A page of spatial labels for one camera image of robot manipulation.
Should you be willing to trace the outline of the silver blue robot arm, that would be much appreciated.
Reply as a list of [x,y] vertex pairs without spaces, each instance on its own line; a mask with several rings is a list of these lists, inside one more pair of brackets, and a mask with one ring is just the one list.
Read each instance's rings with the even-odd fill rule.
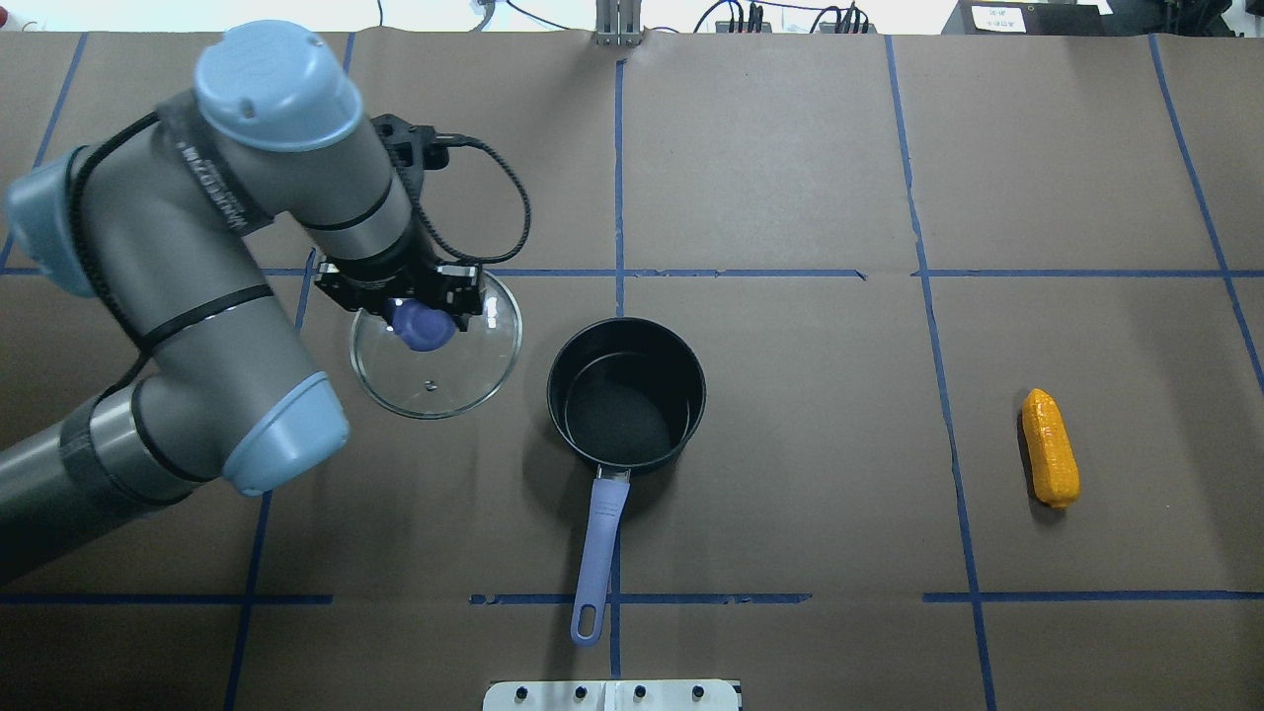
[[343,449],[343,402],[245,239],[288,215],[322,253],[324,294],[388,321],[418,315],[437,350],[480,314],[484,280],[439,256],[421,185],[475,144],[367,116],[321,37],[257,20],[198,54],[185,94],[14,181],[15,243],[107,307],[138,356],[4,450],[5,584],[204,483],[258,497]]

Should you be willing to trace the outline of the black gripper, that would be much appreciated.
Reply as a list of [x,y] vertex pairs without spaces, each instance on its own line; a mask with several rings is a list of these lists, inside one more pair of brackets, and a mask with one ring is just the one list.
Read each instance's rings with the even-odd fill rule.
[[316,287],[348,312],[384,318],[397,301],[415,300],[454,319],[484,312],[484,275],[480,267],[463,263],[398,263],[356,272],[351,262],[320,261]]

